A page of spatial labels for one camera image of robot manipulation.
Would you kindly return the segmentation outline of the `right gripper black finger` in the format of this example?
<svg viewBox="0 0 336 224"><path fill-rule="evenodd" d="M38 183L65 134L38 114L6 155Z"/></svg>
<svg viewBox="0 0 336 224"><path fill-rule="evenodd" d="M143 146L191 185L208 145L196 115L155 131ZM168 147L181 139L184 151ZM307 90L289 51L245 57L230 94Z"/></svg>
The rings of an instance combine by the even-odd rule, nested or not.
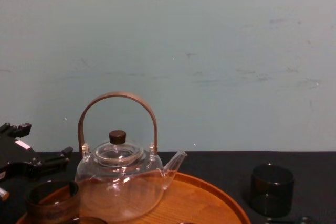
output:
<svg viewBox="0 0 336 224"><path fill-rule="evenodd" d="M292 224L292 221L267 218L266 224Z"/></svg>
<svg viewBox="0 0 336 224"><path fill-rule="evenodd" d="M316 224L316 220L311 216L301 216L296 220L296 224Z"/></svg>

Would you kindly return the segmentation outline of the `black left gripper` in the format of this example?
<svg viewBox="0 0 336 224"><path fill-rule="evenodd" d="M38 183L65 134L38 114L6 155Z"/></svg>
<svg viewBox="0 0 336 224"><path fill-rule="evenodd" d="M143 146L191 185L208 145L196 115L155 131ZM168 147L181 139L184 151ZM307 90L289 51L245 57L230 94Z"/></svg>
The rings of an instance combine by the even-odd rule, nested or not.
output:
<svg viewBox="0 0 336 224"><path fill-rule="evenodd" d="M73 152L66 147L53 157L36 157L35 151L16 138L30 134L30 123L19 126L4 123L1 125L1 183L14 177L27 177L38 180L41 177L65 171Z"/></svg>

